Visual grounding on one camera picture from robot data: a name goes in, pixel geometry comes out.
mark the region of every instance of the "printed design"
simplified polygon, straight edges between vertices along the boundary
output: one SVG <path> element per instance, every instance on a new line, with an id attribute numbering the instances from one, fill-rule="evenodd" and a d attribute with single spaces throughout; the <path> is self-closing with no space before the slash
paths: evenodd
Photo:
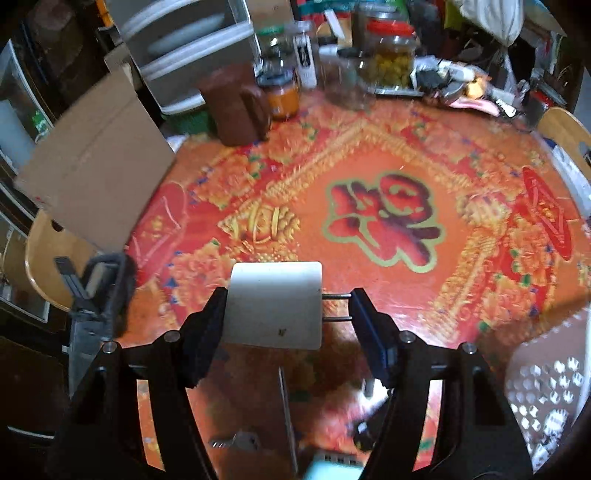
<path id="1" fill-rule="evenodd" d="M 250 155 L 287 165 L 294 161 L 295 156 L 303 155 L 311 148 L 317 133 L 317 129 L 305 122 L 294 120 L 278 124 L 266 142 L 251 148 Z"/>
<path id="2" fill-rule="evenodd" d="M 170 264 L 170 278 L 164 283 L 172 288 L 172 302 L 188 313 L 203 308 L 216 287 L 227 287 L 236 261 L 220 255 L 220 243 L 212 239 L 193 253 L 179 253 Z"/>
<path id="3" fill-rule="evenodd" d="M 260 178 L 264 163 L 245 155 L 231 155 L 216 168 L 207 168 L 204 176 L 189 188 L 194 197 L 213 203 L 220 210 L 234 197 L 246 194 Z"/>
<path id="4" fill-rule="evenodd" d="M 481 318 L 489 326 L 521 320 L 528 318 L 533 305 L 535 294 L 529 287 L 497 274 L 482 296 Z"/>
<path id="5" fill-rule="evenodd" d="M 220 222 L 236 251 L 260 262 L 295 261 L 294 234 L 300 220 L 286 205 L 273 207 L 262 201 L 247 202 L 239 214 Z"/>
<path id="6" fill-rule="evenodd" d="M 522 217 L 515 217 L 515 227 L 509 231 L 509 253 L 513 258 L 511 270 L 521 275 L 523 285 L 545 287 L 546 271 L 552 263 L 544 228 L 530 225 Z"/>
<path id="7" fill-rule="evenodd" d="M 186 203 L 182 186 L 175 182 L 163 184 L 131 235 L 128 253 L 138 266 L 139 286 L 159 272 L 164 257 L 183 233 Z"/>
<path id="8" fill-rule="evenodd" d="M 355 243 L 371 261 L 391 267 L 402 259 L 417 273 L 437 263 L 435 245 L 443 228 L 434 220 L 431 193 L 418 180 L 400 173 L 382 175 L 375 187 L 350 180 L 329 188 L 326 238 Z"/>
<path id="9" fill-rule="evenodd" d="M 556 251 L 565 260 L 570 260 L 573 255 L 573 245 L 564 208 L 559 205 L 544 180 L 533 169 L 524 167 L 522 173 L 527 197 L 534 214 L 548 233 Z"/>
<path id="10" fill-rule="evenodd" d="M 476 152 L 476 146 L 459 133 L 437 122 L 419 121 L 412 126 L 414 135 L 434 154 L 457 164 Z"/>
<path id="11" fill-rule="evenodd" d="M 130 305 L 122 345 L 145 344 L 178 328 L 216 286 L 228 284 L 236 261 L 322 261 L 329 291 L 365 287 L 380 311 L 428 343 L 495 345 L 496 360 L 551 328 L 557 306 L 588 296 L 591 229 L 575 216 L 534 136 L 473 112 L 420 102 L 378 100 L 370 112 L 348 112 L 312 94 L 300 105 L 298 117 L 273 125 L 268 142 L 223 148 L 193 138 L 182 146 L 133 233 L 139 243 L 129 245 L 143 265 L 143 286 Z M 398 186 L 391 192 L 381 182 L 393 174 Z M 329 228 L 337 229 L 337 243 Z M 439 244 L 443 235 L 447 241 Z M 347 241 L 352 245 L 341 243 Z M 425 273 L 404 275 L 403 264 L 382 268 L 375 262 L 399 259 Z M 346 314 L 346 302 L 324 307 Z M 202 388 L 189 394 L 203 437 L 264 427 L 264 385 L 276 393 L 277 371 L 267 358 L 224 350 L 212 365 L 223 382 L 212 384 L 210 370 Z M 352 327 L 324 325 L 319 351 L 277 355 L 286 366 L 298 446 L 335 448 L 365 460 L 347 428 L 367 413 L 358 387 L 367 365 Z M 263 381 L 265 369 L 269 381 Z M 212 413 L 222 410 L 209 407 L 221 404 L 231 408 Z M 417 468 L 430 462 L 438 404 L 430 400 Z M 155 433 L 142 431 L 148 461 L 161 467 Z M 254 469 L 265 479 L 283 478 L 271 473 L 269 458 L 258 458 Z M 231 459 L 212 463 L 247 477 L 248 469 Z"/>

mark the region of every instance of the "wooden chair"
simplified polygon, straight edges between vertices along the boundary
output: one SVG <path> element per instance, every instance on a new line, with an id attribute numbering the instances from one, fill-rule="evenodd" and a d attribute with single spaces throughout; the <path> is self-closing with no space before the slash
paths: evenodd
<path id="1" fill-rule="evenodd" d="M 591 134 L 572 113 L 557 106 L 548 109 L 538 124 L 538 132 L 560 145 L 591 183 L 591 166 L 579 150 L 581 142 L 591 148 Z"/>
<path id="2" fill-rule="evenodd" d="M 57 231 L 51 217 L 39 210 L 27 239 L 25 269 L 31 285 L 41 297 L 68 312 L 72 306 L 72 295 L 53 259 L 70 257 L 78 275 L 81 275 L 88 260 L 95 255 L 95 247 L 65 229 Z"/>

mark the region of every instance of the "plastic bag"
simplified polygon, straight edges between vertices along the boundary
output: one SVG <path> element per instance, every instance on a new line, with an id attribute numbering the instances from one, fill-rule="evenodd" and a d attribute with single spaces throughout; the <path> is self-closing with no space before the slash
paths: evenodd
<path id="1" fill-rule="evenodd" d="M 462 16 L 490 33 L 505 47 L 519 36 L 524 22 L 523 0 L 451 0 Z"/>

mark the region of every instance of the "white drawer unit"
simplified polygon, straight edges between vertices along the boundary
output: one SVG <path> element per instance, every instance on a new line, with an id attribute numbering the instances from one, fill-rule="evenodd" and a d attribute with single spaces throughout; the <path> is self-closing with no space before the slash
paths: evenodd
<path id="1" fill-rule="evenodd" d="M 260 48 L 244 0 L 106 0 L 142 78 L 165 114 L 202 105 L 197 82 L 255 61 Z"/>

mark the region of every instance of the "glass jar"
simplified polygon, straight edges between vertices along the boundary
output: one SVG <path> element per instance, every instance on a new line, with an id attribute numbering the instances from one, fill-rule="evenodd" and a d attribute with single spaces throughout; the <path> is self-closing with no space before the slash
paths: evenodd
<path id="1" fill-rule="evenodd" d="M 266 72 L 256 79 L 258 86 L 267 94 L 273 120 L 287 120 L 300 109 L 300 94 L 290 69 Z"/>
<path id="2" fill-rule="evenodd" d="M 300 85 L 310 90 L 318 85 L 317 69 L 320 67 L 316 26 L 310 20 L 285 25 L 285 34 L 294 46 L 296 69 Z"/>
<path id="3" fill-rule="evenodd" d="M 324 95 L 335 105 L 349 110 L 366 110 L 374 104 L 362 79 L 371 58 L 356 48 L 341 48 L 335 57 L 322 61 Z"/>
<path id="4" fill-rule="evenodd" d="M 296 67 L 294 47 L 291 38 L 285 36 L 284 30 L 283 25 L 274 25 L 256 32 L 261 46 L 263 72 Z"/>
<path id="5" fill-rule="evenodd" d="M 410 74 L 420 45 L 414 27 L 401 21 L 371 20 L 367 30 L 372 53 L 366 72 L 368 83 L 382 88 L 413 88 Z"/>

